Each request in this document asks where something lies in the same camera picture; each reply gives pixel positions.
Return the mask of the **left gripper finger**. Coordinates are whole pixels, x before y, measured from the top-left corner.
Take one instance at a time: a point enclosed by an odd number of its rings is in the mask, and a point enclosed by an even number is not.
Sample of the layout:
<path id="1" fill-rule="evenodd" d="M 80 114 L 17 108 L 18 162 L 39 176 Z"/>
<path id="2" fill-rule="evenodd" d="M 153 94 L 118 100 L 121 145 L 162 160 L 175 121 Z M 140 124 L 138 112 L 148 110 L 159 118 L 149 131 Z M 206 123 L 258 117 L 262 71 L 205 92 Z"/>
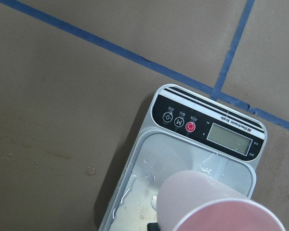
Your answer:
<path id="1" fill-rule="evenodd" d="M 147 231 L 160 231 L 157 218 L 150 219 L 147 223 Z"/>

